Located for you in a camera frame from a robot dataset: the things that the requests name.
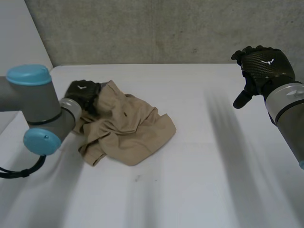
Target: crumpled fabric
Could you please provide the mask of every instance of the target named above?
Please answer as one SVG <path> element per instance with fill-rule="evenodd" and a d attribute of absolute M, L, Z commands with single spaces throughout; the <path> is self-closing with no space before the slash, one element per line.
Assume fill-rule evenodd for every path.
<path fill-rule="evenodd" d="M 86 136 L 79 148 L 95 166 L 106 155 L 133 166 L 160 149 L 176 132 L 171 118 L 147 102 L 122 93 L 113 81 L 103 86 L 94 104 L 98 115 L 83 111 L 74 130 Z"/>

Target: gray robot arm segment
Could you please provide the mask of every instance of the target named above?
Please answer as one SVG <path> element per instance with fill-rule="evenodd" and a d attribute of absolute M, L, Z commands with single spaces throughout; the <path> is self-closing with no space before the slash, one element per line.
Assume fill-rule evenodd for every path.
<path fill-rule="evenodd" d="M 23 65 L 0 77 L 0 111 L 22 111 L 29 125 L 25 146 L 38 155 L 50 155 L 74 128 L 82 109 L 72 99 L 58 101 L 45 66 Z"/>
<path fill-rule="evenodd" d="M 265 105 L 304 169 L 304 85 L 290 83 L 278 87 L 268 96 Z"/>

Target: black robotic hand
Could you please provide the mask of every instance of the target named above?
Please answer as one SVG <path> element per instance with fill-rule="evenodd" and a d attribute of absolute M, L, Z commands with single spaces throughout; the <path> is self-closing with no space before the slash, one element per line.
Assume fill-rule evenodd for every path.
<path fill-rule="evenodd" d="M 246 79 L 244 90 L 233 103 L 237 109 L 244 107 L 254 95 L 263 95 L 266 100 L 276 88 L 295 82 L 294 70 L 279 49 L 248 46 L 235 52 L 231 59 L 241 66 Z"/>
<path fill-rule="evenodd" d="M 70 98 L 90 114 L 97 114 L 94 107 L 94 100 L 101 91 L 101 84 L 92 81 L 74 81 L 66 91 L 65 98 Z"/>

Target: white tabletop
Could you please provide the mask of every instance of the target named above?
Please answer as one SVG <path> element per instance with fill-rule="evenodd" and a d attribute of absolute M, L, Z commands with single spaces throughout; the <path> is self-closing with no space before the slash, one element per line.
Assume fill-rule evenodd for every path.
<path fill-rule="evenodd" d="M 304 171 L 261 96 L 243 109 L 235 64 L 59 66 L 61 98 L 71 81 L 114 80 L 168 113 L 175 136 L 134 167 L 103 158 L 96 167 L 70 134 L 30 177 L 0 180 L 1 228 L 300 228 Z M 0 166 L 21 170 L 37 156 L 23 145 L 22 113 L 0 135 Z"/>

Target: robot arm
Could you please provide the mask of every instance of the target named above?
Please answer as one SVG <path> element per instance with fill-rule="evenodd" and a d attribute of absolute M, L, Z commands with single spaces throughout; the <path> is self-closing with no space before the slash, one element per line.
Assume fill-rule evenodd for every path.
<path fill-rule="evenodd" d="M 22 111 L 29 125 L 24 145 L 35 154 L 50 155 L 73 129 L 82 109 L 72 99 L 58 101 L 45 66 L 23 65 L 0 77 L 0 111 Z"/>
<path fill-rule="evenodd" d="M 304 85 L 279 49 L 258 46 L 237 51 L 231 59 L 241 66 L 244 90 L 233 106 L 242 108 L 253 95 L 262 95 L 270 119 L 304 169 Z"/>
<path fill-rule="evenodd" d="M 304 170 L 304 85 L 289 83 L 278 87 L 265 105 Z"/>

